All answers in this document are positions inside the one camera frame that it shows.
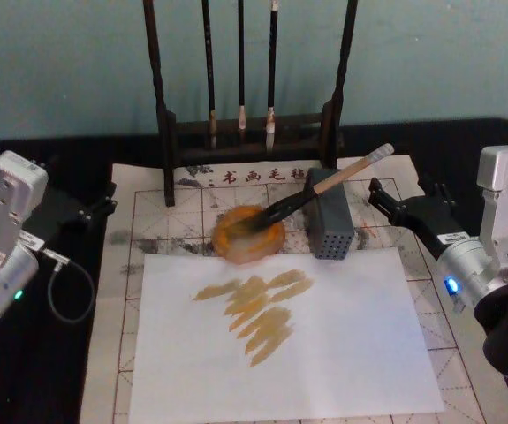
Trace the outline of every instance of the white paper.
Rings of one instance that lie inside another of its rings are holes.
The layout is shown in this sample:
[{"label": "white paper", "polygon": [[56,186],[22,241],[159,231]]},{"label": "white paper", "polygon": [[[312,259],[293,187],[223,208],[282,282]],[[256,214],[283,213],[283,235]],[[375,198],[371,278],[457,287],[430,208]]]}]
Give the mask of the white paper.
[{"label": "white paper", "polygon": [[[313,287],[280,304],[292,335],[257,367],[229,332],[209,284],[301,269]],[[344,261],[281,254],[237,267],[218,258],[147,255],[130,422],[429,413],[444,409],[397,249]]]}]

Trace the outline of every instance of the cable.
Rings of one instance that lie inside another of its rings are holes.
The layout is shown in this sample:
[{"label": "cable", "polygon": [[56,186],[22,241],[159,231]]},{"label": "cable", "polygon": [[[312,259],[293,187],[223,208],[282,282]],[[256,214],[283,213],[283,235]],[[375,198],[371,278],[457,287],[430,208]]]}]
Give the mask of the cable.
[{"label": "cable", "polygon": [[81,314],[81,316],[79,318],[67,318],[66,316],[63,316],[59,311],[57,311],[57,308],[56,308],[55,303],[53,301],[52,289],[53,289],[53,284],[56,282],[57,274],[59,273],[61,268],[64,266],[64,264],[61,261],[59,261],[57,263],[56,267],[53,269],[51,278],[49,279],[48,302],[49,302],[49,309],[51,309],[51,312],[53,313],[53,315],[56,316],[56,318],[59,321],[74,325],[74,324],[79,324],[80,322],[85,320],[85,318],[88,317],[88,315],[91,313],[91,311],[95,307],[95,282],[93,281],[93,278],[90,276],[90,274],[87,272],[87,270],[84,269],[83,267],[81,267],[77,262],[68,261],[67,265],[71,265],[73,268],[77,269],[85,277],[85,279],[88,283],[88,286],[91,291],[91,300],[89,301],[87,309],[85,310],[85,312],[83,312],[83,314]]}]

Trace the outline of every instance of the wooden handle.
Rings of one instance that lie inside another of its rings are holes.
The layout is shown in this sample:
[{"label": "wooden handle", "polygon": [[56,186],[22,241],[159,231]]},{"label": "wooden handle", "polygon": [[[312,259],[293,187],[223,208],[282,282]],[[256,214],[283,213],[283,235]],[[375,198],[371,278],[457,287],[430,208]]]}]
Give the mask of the wooden handle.
[{"label": "wooden handle", "polygon": [[367,168],[372,163],[380,161],[381,159],[383,159],[386,156],[389,156],[392,153],[393,146],[389,143],[383,144],[381,147],[377,148],[369,155],[362,157],[357,162],[354,162],[351,165],[346,166],[344,169],[337,172],[336,174],[331,175],[330,177],[324,179],[318,184],[315,184],[313,189],[315,190],[316,194],[323,193],[329,188],[332,188],[333,186],[340,184],[343,181],[346,181],[349,177],[360,172],[364,168]]},{"label": "wooden handle", "polygon": [[362,157],[359,161],[346,166],[340,172],[337,172],[336,174],[331,175],[328,178],[324,179],[320,183],[315,184],[315,186],[313,187],[315,189],[315,193],[320,194],[325,192],[329,188],[332,188],[333,186],[345,181],[353,174],[360,172],[364,168],[367,168],[370,164],[371,163],[368,162],[367,158]]}]

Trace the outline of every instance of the hanging brush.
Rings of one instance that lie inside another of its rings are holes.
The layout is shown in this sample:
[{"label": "hanging brush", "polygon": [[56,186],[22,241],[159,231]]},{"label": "hanging brush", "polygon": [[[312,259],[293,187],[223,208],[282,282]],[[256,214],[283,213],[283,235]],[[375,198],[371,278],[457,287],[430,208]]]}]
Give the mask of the hanging brush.
[{"label": "hanging brush", "polygon": [[269,84],[268,84],[268,120],[265,125],[267,133],[265,146],[268,152],[273,150],[275,141],[275,62],[277,53],[277,14],[279,1],[271,0],[271,19],[269,22]]},{"label": "hanging brush", "polygon": [[264,209],[262,212],[249,216],[248,218],[242,219],[241,221],[228,226],[225,229],[226,236],[228,239],[249,238],[254,234],[268,229],[274,223],[282,221],[295,210],[301,208],[314,197],[326,192],[333,186],[346,181],[349,177],[364,168],[367,168],[372,163],[380,161],[384,157],[391,155],[393,151],[394,149],[391,144],[383,144],[369,155],[362,157],[357,162],[348,165],[320,183],[308,186],[302,192],[286,197]]},{"label": "hanging brush", "polygon": [[238,61],[239,61],[239,119],[240,141],[246,137],[246,96],[244,81],[244,0],[238,0]]},{"label": "hanging brush", "polygon": [[209,0],[202,0],[202,24],[204,25],[204,47],[207,56],[207,79],[209,83],[209,133],[210,147],[216,148],[215,71],[212,65],[212,37],[210,30]]}]

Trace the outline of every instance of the wall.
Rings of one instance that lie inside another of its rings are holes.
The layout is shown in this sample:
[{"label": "wall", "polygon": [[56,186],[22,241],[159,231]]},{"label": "wall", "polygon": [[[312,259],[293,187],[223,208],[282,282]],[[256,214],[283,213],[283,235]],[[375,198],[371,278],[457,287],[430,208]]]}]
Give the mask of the wall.
[{"label": "wall", "polygon": [[[219,117],[238,110],[237,0],[212,0]],[[331,94],[345,0],[282,0],[277,114]],[[156,0],[166,98],[208,118],[201,4]],[[269,0],[246,1],[246,107],[264,116]],[[361,0],[344,124],[508,117],[508,1]],[[156,131],[139,0],[0,0],[0,139]]]}]

